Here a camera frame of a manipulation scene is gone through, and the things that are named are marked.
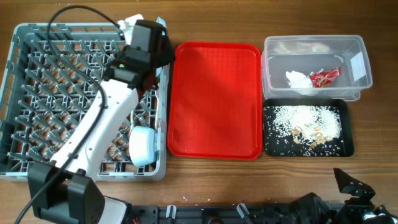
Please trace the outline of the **light blue plate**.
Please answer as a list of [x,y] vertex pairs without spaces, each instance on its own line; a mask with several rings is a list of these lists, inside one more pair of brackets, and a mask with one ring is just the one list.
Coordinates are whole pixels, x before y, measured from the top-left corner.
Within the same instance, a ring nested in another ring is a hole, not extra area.
[[[165,29],[167,28],[166,22],[161,17],[157,18],[156,23],[160,24]],[[162,36],[166,36],[166,32],[165,31],[162,32]],[[155,77],[156,78],[160,78],[163,74],[164,74],[164,67],[159,67],[156,70],[156,76]]]

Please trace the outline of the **light blue small bowl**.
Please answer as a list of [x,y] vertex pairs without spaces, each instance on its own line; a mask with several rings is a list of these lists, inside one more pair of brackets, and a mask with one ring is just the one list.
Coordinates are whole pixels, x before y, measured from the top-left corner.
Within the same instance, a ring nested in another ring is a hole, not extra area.
[[129,137],[129,154],[136,167],[149,165],[157,160],[156,132],[152,128],[135,126]]

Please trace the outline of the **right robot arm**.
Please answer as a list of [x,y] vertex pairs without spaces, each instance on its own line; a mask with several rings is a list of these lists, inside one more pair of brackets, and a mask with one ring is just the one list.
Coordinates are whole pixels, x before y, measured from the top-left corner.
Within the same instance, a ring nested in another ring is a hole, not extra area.
[[291,203],[297,223],[397,223],[397,216],[385,205],[375,206],[374,189],[339,168],[333,169],[339,192],[351,195],[341,208],[333,209],[314,193]]

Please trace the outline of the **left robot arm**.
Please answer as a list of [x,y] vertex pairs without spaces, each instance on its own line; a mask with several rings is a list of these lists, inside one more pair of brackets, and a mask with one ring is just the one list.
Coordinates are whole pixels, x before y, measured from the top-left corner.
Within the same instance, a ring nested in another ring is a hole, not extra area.
[[28,172],[34,215],[53,223],[137,223],[131,204],[107,197],[96,185],[111,142],[128,114],[154,84],[157,71],[175,60],[163,22],[138,17],[129,43],[105,68],[98,93],[66,143],[49,162]]

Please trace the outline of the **white plastic spoon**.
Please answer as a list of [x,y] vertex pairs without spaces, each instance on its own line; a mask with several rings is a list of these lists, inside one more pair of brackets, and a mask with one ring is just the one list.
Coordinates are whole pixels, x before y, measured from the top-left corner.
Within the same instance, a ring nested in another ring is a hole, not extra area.
[[131,113],[130,113],[130,131],[132,131],[135,127],[135,117],[136,117],[135,112],[131,111]]

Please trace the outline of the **white plastic fork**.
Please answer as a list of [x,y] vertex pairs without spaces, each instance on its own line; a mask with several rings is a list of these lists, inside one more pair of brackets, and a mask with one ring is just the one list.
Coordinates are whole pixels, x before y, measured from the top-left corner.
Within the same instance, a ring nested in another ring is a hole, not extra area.
[[160,106],[160,83],[157,85],[157,89],[155,91],[155,97],[157,100],[156,108],[155,108],[155,123],[154,129],[157,131],[159,128],[159,106]]

